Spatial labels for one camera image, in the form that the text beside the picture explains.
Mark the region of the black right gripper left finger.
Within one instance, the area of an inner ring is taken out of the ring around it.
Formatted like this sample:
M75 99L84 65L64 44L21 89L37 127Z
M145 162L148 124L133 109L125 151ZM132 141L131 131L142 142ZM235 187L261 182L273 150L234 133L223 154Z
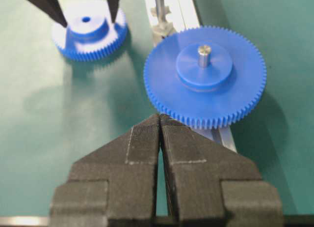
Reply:
M150 227L156 213L159 116L76 161L56 188L52 227Z

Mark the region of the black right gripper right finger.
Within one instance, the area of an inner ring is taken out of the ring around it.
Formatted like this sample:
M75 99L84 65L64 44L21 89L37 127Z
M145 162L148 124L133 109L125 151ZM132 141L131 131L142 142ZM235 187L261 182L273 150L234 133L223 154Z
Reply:
M282 203L253 161L160 116L167 192L182 227L281 227Z

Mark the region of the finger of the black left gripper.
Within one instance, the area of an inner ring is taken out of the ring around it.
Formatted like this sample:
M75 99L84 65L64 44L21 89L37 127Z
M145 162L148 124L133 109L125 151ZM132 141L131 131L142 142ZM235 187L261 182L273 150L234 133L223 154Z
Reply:
M117 12L119 9L119 0L107 0L110 16L111 16L111 22L115 23Z
M67 21L63 15L63 11L58 0L28 0L30 3L45 12L55 22L67 27Z

